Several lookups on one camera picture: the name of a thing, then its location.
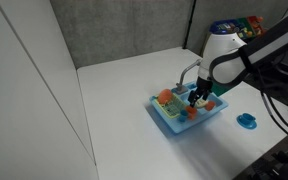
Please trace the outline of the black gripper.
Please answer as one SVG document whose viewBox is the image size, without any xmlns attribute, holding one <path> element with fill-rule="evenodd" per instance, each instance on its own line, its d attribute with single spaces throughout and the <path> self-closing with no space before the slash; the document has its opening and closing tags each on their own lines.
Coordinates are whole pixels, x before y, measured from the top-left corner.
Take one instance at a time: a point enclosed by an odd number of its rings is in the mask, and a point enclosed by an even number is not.
<svg viewBox="0 0 288 180">
<path fill-rule="evenodd" d="M 198 77 L 196 85 L 197 85 L 196 92 L 191 91 L 188 96 L 189 105 L 191 107 L 195 106 L 198 97 L 201 98 L 203 101 L 207 100 L 209 94 L 211 93 L 213 83 L 209 80 L 204 80 L 201 77 Z"/>
</svg>

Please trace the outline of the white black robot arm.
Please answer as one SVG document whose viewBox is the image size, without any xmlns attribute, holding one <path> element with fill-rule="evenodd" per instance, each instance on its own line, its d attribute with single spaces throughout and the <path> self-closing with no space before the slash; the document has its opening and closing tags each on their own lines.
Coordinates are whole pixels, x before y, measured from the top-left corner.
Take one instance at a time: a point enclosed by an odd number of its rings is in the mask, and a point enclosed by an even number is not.
<svg viewBox="0 0 288 180">
<path fill-rule="evenodd" d="M 191 107 L 206 100 L 214 83 L 224 87 L 238 85 L 248 74 L 288 51 L 288 13 L 260 37 L 245 43 L 236 33 L 211 34 L 199 62 L 197 89 L 191 91 Z"/>
</svg>

